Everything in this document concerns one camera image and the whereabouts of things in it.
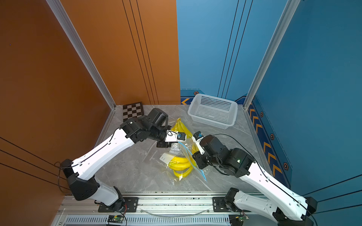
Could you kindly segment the clear zip-top bag blue seal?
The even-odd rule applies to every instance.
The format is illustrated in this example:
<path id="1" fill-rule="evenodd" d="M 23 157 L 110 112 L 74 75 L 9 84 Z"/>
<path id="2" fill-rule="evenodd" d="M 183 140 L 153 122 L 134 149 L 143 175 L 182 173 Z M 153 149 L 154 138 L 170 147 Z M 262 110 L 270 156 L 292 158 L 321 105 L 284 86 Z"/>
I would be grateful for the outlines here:
<path id="1" fill-rule="evenodd" d="M 170 153 L 174 151 L 176 152 L 174 153 L 174 155 L 185 156 L 186 158 L 193 160 L 192 155 L 194 154 L 195 150 L 193 149 L 192 146 L 193 146 L 193 141 L 190 139 L 186 139 L 186 141 L 184 142 L 173 143 L 171 146 Z M 204 181 L 207 181 L 205 173 L 203 172 L 203 170 L 198 168 L 197 164 L 196 167 L 194 167 L 193 172 L 198 173 Z"/>

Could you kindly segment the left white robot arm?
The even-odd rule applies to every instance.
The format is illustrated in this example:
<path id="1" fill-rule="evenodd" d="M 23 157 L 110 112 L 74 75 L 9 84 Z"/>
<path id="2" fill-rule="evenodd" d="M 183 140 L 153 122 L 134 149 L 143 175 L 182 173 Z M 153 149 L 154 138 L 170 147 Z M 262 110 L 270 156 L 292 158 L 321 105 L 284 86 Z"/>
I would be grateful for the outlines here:
<path id="1" fill-rule="evenodd" d="M 114 212 L 122 212 L 126 202 L 121 192 L 115 186 L 108 186 L 97 179 L 96 172 L 138 142 L 151 139 L 161 147 L 170 147 L 172 143 L 184 141 L 185 138 L 184 133 L 171 129 L 164 111 L 153 108 L 148 115 L 123 122 L 109 138 L 85 155 L 75 160 L 64 160 L 60 170 L 65 174 L 70 191 L 77 201 L 91 199 Z"/>

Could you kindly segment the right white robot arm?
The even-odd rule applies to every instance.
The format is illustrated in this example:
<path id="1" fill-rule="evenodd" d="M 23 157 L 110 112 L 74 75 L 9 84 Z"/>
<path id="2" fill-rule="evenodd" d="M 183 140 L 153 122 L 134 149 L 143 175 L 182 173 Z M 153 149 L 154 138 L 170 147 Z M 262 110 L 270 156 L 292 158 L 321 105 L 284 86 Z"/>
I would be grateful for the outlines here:
<path id="1" fill-rule="evenodd" d="M 279 226 L 316 226 L 313 214 L 318 202 L 291 191 L 270 175 L 247 150 L 228 149 L 213 135 L 196 132 L 192 136 L 198 151 L 192 155 L 200 169 L 214 167 L 219 173 L 234 176 L 256 188 L 265 197 L 247 195 L 230 188 L 223 204 L 228 211 L 250 211 L 268 218 Z"/>

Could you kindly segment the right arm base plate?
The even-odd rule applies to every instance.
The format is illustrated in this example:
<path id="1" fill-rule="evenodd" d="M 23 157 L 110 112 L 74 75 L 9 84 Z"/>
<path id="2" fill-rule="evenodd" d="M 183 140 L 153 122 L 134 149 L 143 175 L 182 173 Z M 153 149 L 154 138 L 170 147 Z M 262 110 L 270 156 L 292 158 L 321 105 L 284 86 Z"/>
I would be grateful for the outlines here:
<path id="1" fill-rule="evenodd" d="M 231 207 L 227 207 L 224 197 L 215 196 L 212 197 L 213 211 L 214 212 L 238 212 L 238 213 L 250 213 L 247 210 L 232 210 Z"/>

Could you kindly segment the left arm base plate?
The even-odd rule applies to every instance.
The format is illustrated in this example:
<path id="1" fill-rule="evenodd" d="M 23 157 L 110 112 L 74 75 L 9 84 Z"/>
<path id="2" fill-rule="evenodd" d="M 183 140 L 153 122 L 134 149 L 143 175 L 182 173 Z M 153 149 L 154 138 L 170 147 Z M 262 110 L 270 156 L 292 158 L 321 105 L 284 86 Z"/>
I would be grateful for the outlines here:
<path id="1" fill-rule="evenodd" d="M 138 197 L 125 197 L 123 202 L 116 201 L 116 203 L 112 204 L 111 206 L 106 206 L 105 204 L 101 203 L 99 205 L 98 212 L 135 213 L 137 211 L 138 201 Z"/>

